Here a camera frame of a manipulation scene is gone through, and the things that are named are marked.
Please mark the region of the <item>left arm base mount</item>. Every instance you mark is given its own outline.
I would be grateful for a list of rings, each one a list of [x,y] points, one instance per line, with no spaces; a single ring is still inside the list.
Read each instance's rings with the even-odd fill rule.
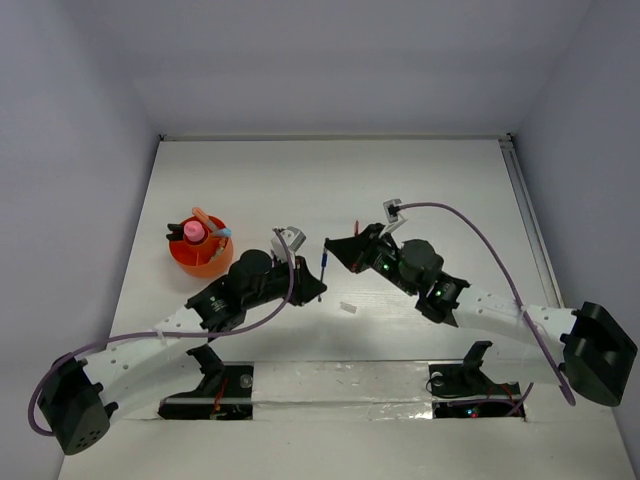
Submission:
[[[199,383],[163,399],[157,414],[164,420],[243,421],[253,418],[254,364],[225,365],[205,345],[186,352],[198,364]]]

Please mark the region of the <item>black green-capped highlighter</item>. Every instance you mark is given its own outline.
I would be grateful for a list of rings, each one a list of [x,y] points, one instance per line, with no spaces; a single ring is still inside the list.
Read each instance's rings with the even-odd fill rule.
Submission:
[[[177,241],[184,240],[185,236],[184,236],[183,224],[168,223],[167,228],[169,232],[166,234],[166,239],[169,242],[177,242]]]

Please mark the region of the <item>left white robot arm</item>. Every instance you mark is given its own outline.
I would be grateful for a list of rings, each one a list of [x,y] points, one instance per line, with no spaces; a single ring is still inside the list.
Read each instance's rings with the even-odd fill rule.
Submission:
[[[247,250],[226,274],[186,301],[150,330],[117,335],[81,347],[56,360],[38,384],[29,412],[42,413],[62,452],[79,454],[98,442],[111,425],[138,408],[177,396],[169,367],[188,368],[192,395],[216,395],[225,366],[211,347],[217,338],[248,332],[249,310],[270,302],[304,306],[326,285],[301,256],[275,259]]]

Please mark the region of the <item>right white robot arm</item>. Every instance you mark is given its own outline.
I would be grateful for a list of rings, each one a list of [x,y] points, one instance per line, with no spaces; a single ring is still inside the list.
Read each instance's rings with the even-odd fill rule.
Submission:
[[[324,246],[352,273],[371,269],[416,297],[416,310],[436,324],[494,333],[540,348],[542,365],[527,368],[526,380],[565,379],[587,400],[620,405],[638,348],[603,306],[525,306],[515,298],[488,293],[445,273],[443,258],[428,241],[397,244],[380,224],[355,237],[326,240]]]

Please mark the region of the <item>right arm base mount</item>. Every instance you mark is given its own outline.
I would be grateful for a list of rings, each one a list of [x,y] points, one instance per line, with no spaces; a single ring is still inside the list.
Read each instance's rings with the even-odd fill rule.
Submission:
[[[435,419],[525,419],[518,383],[495,383],[481,371],[492,342],[476,341],[459,361],[429,365],[425,389]]]

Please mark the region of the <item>blue ballpoint pen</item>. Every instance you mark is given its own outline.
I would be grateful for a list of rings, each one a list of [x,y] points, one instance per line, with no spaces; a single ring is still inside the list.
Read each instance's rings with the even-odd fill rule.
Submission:
[[[324,277],[326,273],[326,268],[328,264],[328,249],[326,245],[323,246],[322,257],[321,257],[321,269],[320,269],[320,281],[324,284]],[[323,300],[322,294],[318,296],[318,302],[321,303]]]

